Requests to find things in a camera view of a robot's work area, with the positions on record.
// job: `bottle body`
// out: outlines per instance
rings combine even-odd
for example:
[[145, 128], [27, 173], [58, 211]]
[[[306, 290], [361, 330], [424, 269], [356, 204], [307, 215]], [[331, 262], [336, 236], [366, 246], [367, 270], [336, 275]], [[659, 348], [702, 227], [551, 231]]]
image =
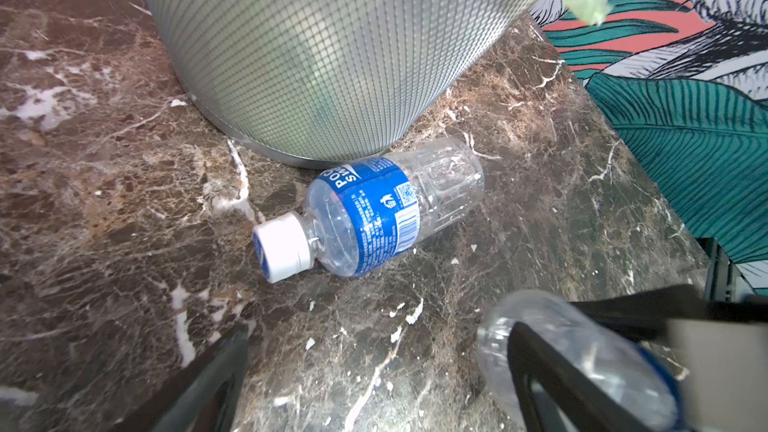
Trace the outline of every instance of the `bottle body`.
[[525, 322], [603, 392], [652, 430], [677, 421], [677, 401], [637, 346], [602, 328], [576, 307], [543, 291], [507, 296], [478, 329], [478, 363], [494, 399], [522, 427], [524, 422], [507, 361], [509, 334]]
[[[302, 213], [290, 212], [291, 221], [300, 224], [310, 262], [320, 261], [333, 274], [359, 276], [466, 216], [484, 186], [472, 150], [442, 138], [415, 151], [322, 172], [307, 189]], [[262, 230], [267, 224], [255, 227], [254, 245], [272, 282], [284, 274], [267, 271], [270, 254], [263, 242], [272, 240]]]

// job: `blurry plastic bottle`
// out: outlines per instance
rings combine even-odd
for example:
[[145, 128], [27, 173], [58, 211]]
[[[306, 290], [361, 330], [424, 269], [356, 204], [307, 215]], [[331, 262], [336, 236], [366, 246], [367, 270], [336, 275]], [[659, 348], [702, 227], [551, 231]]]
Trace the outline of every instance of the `blurry plastic bottle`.
[[464, 142], [437, 139], [411, 152], [330, 168], [310, 184], [302, 213], [254, 227], [266, 279], [312, 267], [357, 277], [467, 215], [485, 187]]
[[524, 421], [507, 362], [507, 343], [516, 321], [525, 322], [652, 430], [669, 430], [677, 423], [675, 396], [637, 345], [601, 327], [560, 297], [526, 290], [507, 296], [478, 329], [480, 369], [496, 402], [521, 427]]

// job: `bottle label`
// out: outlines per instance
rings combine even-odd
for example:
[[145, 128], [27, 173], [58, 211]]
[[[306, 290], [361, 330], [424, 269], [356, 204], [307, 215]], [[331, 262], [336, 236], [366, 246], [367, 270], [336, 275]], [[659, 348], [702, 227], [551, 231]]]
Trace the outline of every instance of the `bottle label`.
[[331, 186], [355, 226], [360, 258], [353, 277], [408, 249], [418, 235], [416, 192], [388, 158], [329, 168], [318, 177]]

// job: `bottle with blue label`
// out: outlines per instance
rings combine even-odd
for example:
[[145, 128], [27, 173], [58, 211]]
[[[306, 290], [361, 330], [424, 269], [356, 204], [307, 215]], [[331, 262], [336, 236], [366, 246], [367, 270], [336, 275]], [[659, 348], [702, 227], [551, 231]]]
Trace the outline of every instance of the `bottle with blue label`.
[[254, 247], [270, 283], [315, 260], [333, 274], [359, 277], [461, 220], [484, 187], [472, 149], [437, 139], [325, 170], [307, 189], [301, 213], [254, 227]]

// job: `barcode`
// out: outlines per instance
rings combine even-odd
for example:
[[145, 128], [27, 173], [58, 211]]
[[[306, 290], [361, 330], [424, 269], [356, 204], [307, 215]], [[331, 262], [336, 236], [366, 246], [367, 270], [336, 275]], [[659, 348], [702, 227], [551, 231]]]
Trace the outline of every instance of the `barcode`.
[[413, 191], [410, 182], [400, 184], [398, 187], [395, 187], [395, 190], [397, 190], [397, 195], [400, 196], [400, 202], [402, 202], [403, 207], [410, 206], [416, 202], [416, 193]]
[[399, 254], [416, 242], [419, 219], [418, 204], [405, 207], [395, 214], [395, 223], [397, 224], [397, 247], [395, 247], [395, 254]]

